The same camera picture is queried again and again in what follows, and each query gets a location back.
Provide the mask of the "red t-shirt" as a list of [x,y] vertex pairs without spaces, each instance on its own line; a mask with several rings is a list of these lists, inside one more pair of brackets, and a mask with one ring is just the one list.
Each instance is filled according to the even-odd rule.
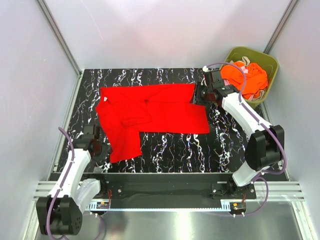
[[208,134],[206,108],[192,103],[194,83],[100,88],[95,108],[111,145],[110,162],[142,155],[140,133]]

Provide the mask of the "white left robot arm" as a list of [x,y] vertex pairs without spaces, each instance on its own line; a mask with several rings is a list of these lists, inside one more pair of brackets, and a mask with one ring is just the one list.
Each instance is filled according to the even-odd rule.
[[59,128],[70,151],[54,187],[47,196],[39,197],[35,205],[40,232],[51,240],[66,240],[68,236],[77,235],[83,215],[95,197],[107,196],[107,202],[101,206],[103,210],[110,208],[112,190],[107,183],[99,176],[82,180],[87,165],[91,161],[103,160],[110,149],[99,140],[101,130],[99,125],[86,125],[82,135],[71,139],[64,129]]

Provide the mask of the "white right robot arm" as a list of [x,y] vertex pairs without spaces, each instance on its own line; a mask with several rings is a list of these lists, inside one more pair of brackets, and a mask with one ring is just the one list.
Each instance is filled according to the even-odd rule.
[[271,174],[269,168],[273,165],[283,162],[283,166],[287,166],[285,131],[280,125],[272,125],[258,115],[235,86],[226,85],[220,70],[204,70],[203,75],[205,82],[196,83],[191,102],[198,105],[215,103],[222,107],[248,137],[244,163],[222,185],[220,192],[213,193],[214,196],[236,199],[246,193],[263,173]]

